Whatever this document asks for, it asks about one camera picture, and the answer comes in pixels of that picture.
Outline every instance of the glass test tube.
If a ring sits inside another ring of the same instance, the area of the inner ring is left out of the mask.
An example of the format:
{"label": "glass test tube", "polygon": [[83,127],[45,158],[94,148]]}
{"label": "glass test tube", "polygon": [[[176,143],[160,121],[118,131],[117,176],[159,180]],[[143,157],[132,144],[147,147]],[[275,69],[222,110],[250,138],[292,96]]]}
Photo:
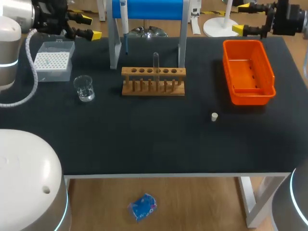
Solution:
{"label": "glass test tube", "polygon": [[153,72],[156,91],[159,91],[159,54],[157,52],[153,54]]}

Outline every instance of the blue tube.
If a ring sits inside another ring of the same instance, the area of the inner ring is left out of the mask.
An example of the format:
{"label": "blue tube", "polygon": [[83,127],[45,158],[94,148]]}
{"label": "blue tube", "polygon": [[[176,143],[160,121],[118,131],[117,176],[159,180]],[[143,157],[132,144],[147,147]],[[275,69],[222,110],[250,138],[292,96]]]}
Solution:
{"label": "blue tube", "polygon": [[[128,0],[128,18],[182,20],[183,0]],[[114,18],[121,18],[120,0],[112,0]]]}
{"label": "blue tube", "polygon": [[125,54],[128,55],[128,34],[124,34]]}

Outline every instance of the orange plastic basket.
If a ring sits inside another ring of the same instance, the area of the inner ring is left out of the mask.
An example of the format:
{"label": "orange plastic basket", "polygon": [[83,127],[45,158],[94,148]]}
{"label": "orange plastic basket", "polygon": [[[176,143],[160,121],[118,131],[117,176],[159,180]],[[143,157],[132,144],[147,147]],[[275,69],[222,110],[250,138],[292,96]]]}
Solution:
{"label": "orange plastic basket", "polygon": [[235,105],[265,105],[276,95],[275,76],[258,40],[223,42],[223,66]]}

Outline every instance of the black tabletop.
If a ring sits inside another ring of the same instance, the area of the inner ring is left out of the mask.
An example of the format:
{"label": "black tabletop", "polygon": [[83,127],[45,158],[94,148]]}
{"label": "black tabletop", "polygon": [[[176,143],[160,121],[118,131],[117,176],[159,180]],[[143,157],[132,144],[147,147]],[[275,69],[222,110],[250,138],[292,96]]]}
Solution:
{"label": "black tabletop", "polygon": [[[33,37],[33,58],[43,41],[54,39]],[[277,91],[262,107],[231,103],[223,41],[188,38],[185,97],[151,98],[121,96],[121,67],[152,66],[155,51],[161,67],[176,67],[178,38],[131,38],[117,70],[109,69],[107,39],[77,39],[71,81],[39,83],[29,102],[0,109],[0,128],[42,137],[66,175],[292,171],[308,154],[308,92],[283,39],[262,40]],[[77,97],[72,82],[79,75],[93,78],[92,102]],[[23,46],[16,82],[0,102],[22,99],[32,84]]]}

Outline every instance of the floor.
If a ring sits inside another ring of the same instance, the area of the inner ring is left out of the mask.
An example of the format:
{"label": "floor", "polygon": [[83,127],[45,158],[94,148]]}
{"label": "floor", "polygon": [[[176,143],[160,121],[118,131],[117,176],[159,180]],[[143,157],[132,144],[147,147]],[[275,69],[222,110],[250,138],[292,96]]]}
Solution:
{"label": "floor", "polygon": [[[76,0],[70,8],[91,10],[95,0]],[[308,9],[306,0],[291,0]],[[224,10],[219,0],[203,0],[203,11]],[[91,26],[108,36],[107,23],[100,23],[97,15]],[[216,15],[201,15],[199,26]],[[239,24],[261,26],[265,17],[260,14],[232,14]],[[71,25],[88,28],[72,23]],[[141,20],[130,20],[130,28],[142,25]],[[178,36],[180,22],[150,21],[150,25],[163,28],[169,36]],[[192,36],[189,27],[188,36]],[[284,37],[293,59],[302,72],[307,41],[302,35]],[[262,178],[252,178],[257,190]],[[157,200],[158,208],[148,218],[136,223],[127,206],[149,193]],[[71,231],[246,231],[244,207],[236,178],[156,178],[156,179],[95,179],[71,181],[70,202],[73,214]],[[267,218],[256,231],[272,231]]]}

